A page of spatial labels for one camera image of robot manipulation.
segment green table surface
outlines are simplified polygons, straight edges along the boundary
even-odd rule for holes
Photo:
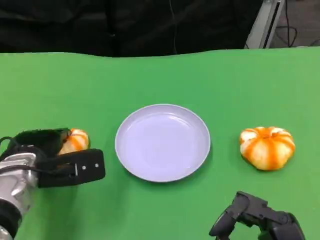
[[[320,48],[151,58],[1,54],[0,74],[1,136],[84,129],[103,150],[107,172],[100,181],[38,190],[17,240],[209,240],[238,190],[294,213],[306,239],[319,238]],[[166,184],[132,176],[114,150],[124,118],[159,103],[197,113],[212,142],[198,171]],[[296,152],[284,169],[259,172],[241,158],[239,134],[257,126],[292,133]],[[258,233],[238,224],[231,236],[254,240]]]

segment plate rim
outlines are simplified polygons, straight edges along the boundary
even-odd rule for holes
[[[127,122],[127,120],[133,116],[134,114],[146,109],[146,108],[152,108],[152,107],[157,107],[157,106],[169,106],[169,107],[175,107],[175,108],[179,108],[179,109],[183,109],[189,113],[191,113],[192,115],[194,115],[198,120],[200,120],[201,124],[204,126],[205,128],[205,131],[206,131],[206,138],[208,138],[208,146],[206,146],[206,153],[205,153],[205,157],[202,161],[200,161],[199,165],[197,165],[193,171],[191,171],[189,174],[187,175],[183,175],[181,177],[177,177],[177,178],[174,178],[174,179],[171,179],[171,180],[150,180],[150,179],[146,179],[144,177],[141,177],[141,176],[138,176],[136,174],[134,174],[133,172],[131,172],[126,166],[125,164],[122,162],[121,158],[119,157],[119,153],[118,153],[118,144],[117,144],[117,139],[118,139],[118,136],[119,136],[119,132],[120,130],[122,129],[123,125]],[[210,135],[210,131],[208,129],[208,126],[206,125],[205,121],[202,120],[202,118],[197,115],[195,112],[193,112],[192,110],[186,108],[186,107],[183,107],[183,106],[180,106],[180,105],[176,105],[176,104],[170,104],[170,103],[157,103],[157,104],[152,104],[152,105],[147,105],[147,106],[144,106],[144,107],[141,107],[135,111],[133,111],[132,113],[130,113],[122,122],[121,124],[119,125],[117,131],[116,131],[116,134],[115,134],[115,138],[114,138],[114,150],[115,150],[115,153],[116,153],[116,157],[118,159],[118,161],[121,163],[121,165],[132,175],[136,176],[137,178],[139,179],[142,179],[142,180],[145,180],[145,181],[148,181],[148,182],[153,182],[153,183],[170,183],[170,182],[176,182],[176,181],[179,181],[181,179],[184,179],[186,177],[189,177],[191,176],[194,172],[196,172],[203,164],[204,162],[206,161],[206,159],[208,158],[208,155],[209,155],[209,152],[211,150],[211,135]]]

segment white plate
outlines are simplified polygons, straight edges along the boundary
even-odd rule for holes
[[[196,171],[210,150],[204,121],[177,105],[156,104],[129,115],[115,136],[122,165],[151,182],[171,182]]]

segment white and orange pumpkin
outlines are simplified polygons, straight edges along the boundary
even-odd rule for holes
[[[72,128],[70,135],[66,138],[59,155],[86,150],[89,147],[89,137],[85,131]]]
[[[279,127],[247,128],[240,134],[240,152],[259,170],[281,169],[296,149],[291,134]]]

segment cable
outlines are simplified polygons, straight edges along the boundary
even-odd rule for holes
[[[3,168],[0,168],[0,175],[7,173],[7,172],[12,172],[16,170],[30,170],[36,173],[41,173],[41,174],[49,174],[49,175],[56,175],[57,173],[54,171],[46,171],[42,170],[39,168],[36,168],[34,166],[27,166],[27,165],[11,165],[11,166],[5,166]]]
[[[19,146],[20,146],[19,143],[18,143],[13,137],[11,137],[11,136],[4,136],[4,137],[0,138],[0,145],[2,144],[2,142],[3,142],[4,140],[10,140],[10,141],[12,141],[12,142],[15,144],[16,147],[19,147]]]
[[[287,26],[277,26],[276,27],[277,29],[288,29]],[[275,35],[286,45],[288,45],[288,47],[292,48],[296,39],[297,39],[297,36],[298,36],[298,30],[294,27],[294,26],[290,26],[289,29],[293,29],[294,30],[294,37],[293,37],[293,40],[290,44],[288,44],[288,42],[286,40],[284,40],[277,31],[275,31]]]
[[[170,11],[171,11],[171,15],[172,15],[172,21],[174,24],[174,36],[173,36],[173,53],[174,54],[178,54],[177,53],[177,47],[176,47],[176,38],[177,38],[177,22],[176,22],[176,17],[175,17],[175,12],[174,9],[172,8],[172,4],[171,4],[171,0],[169,0],[169,5],[170,5]]]
[[[314,40],[314,41],[310,44],[310,47],[313,47],[317,42],[320,42],[320,38]]]
[[[19,151],[19,148],[21,147],[21,145],[17,142],[16,139],[14,139],[13,137],[11,136],[4,136],[4,137],[1,137],[0,138],[0,145],[2,144],[2,142],[4,140],[10,140],[12,141],[17,150]],[[44,154],[44,152],[39,149],[38,147],[35,147],[35,146],[30,146],[30,148],[34,148],[36,150],[38,150],[41,154]],[[4,174],[4,173],[8,173],[8,172],[12,172],[12,171],[16,171],[16,170],[30,170],[30,171],[33,171],[33,172],[37,172],[37,173],[42,173],[42,174],[48,174],[48,175],[57,175],[58,173],[55,172],[55,171],[47,171],[47,170],[42,170],[42,169],[39,169],[39,168],[36,168],[34,166],[28,166],[28,165],[11,165],[11,166],[5,166],[3,168],[0,168],[0,175],[1,174]]]
[[[287,45],[288,48],[291,48],[291,44],[290,44],[290,23],[289,23],[289,17],[288,17],[288,0],[285,0],[284,2],[285,4],[285,18],[286,18],[286,27],[287,27]]]

